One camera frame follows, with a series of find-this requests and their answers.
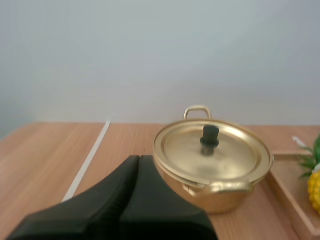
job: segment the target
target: green leaf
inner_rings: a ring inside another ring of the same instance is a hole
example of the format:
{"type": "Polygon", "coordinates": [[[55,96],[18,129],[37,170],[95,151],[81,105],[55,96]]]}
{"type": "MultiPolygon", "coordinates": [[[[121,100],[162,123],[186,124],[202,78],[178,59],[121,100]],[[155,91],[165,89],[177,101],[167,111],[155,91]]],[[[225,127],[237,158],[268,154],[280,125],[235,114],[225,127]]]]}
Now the green leaf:
{"type": "Polygon", "coordinates": [[[308,146],[302,146],[301,149],[309,152],[309,153],[314,153],[314,150],[311,148],[311,147],[308,147],[308,146]]]}
{"type": "Polygon", "coordinates": [[[311,175],[312,175],[312,172],[305,172],[304,174],[302,174],[300,176],[300,178],[302,179],[302,178],[305,178],[305,177],[310,177],[311,175]]]}
{"type": "Polygon", "coordinates": [[[313,170],[316,167],[316,164],[310,162],[299,163],[301,167],[313,170]]]}
{"type": "Polygon", "coordinates": [[[316,160],[316,163],[319,164],[320,163],[320,134],[314,142],[313,154],[314,154],[314,158],[316,160]]]}

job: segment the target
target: wooden tray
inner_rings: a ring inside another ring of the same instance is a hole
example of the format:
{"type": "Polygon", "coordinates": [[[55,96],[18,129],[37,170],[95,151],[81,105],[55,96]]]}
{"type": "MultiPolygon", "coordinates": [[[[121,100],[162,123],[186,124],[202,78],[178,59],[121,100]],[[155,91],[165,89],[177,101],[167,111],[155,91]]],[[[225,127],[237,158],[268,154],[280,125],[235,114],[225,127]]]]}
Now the wooden tray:
{"type": "Polygon", "coordinates": [[[276,155],[266,180],[300,238],[320,240],[320,215],[309,202],[308,178],[299,178],[305,171],[297,155],[276,155]]]}

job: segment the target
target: pineapple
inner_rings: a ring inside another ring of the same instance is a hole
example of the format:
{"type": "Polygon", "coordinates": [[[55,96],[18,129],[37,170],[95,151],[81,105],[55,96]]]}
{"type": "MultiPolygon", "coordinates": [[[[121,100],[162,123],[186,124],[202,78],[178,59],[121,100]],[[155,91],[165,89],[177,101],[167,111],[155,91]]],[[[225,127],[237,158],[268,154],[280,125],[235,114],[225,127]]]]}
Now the pineapple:
{"type": "Polygon", "coordinates": [[[315,140],[313,149],[304,147],[311,155],[302,155],[300,158],[303,160],[300,166],[310,169],[301,177],[309,177],[308,180],[308,194],[312,207],[320,215],[320,135],[315,140]]]}

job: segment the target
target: metal pot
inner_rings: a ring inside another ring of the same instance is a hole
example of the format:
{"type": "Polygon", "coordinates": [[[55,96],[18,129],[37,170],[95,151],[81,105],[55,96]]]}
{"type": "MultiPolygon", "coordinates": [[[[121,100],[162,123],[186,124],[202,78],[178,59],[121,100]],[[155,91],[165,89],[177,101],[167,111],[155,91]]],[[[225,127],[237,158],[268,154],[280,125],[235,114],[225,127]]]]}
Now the metal pot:
{"type": "Polygon", "coordinates": [[[211,214],[238,207],[273,163],[258,136],[238,124],[212,119],[203,105],[187,108],[183,121],[156,135],[153,156],[166,183],[211,214]],[[203,111],[207,119],[189,119],[190,111],[203,111]]]}

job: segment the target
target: lid knob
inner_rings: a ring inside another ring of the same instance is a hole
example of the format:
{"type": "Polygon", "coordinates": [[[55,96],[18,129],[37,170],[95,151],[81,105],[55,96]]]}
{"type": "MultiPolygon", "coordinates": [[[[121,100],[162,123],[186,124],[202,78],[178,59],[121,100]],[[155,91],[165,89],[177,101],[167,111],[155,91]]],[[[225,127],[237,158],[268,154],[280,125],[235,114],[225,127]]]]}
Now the lid knob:
{"type": "Polygon", "coordinates": [[[212,125],[203,127],[203,137],[200,139],[202,144],[202,153],[210,155],[214,153],[214,149],[219,145],[218,141],[219,128],[212,125]]]}

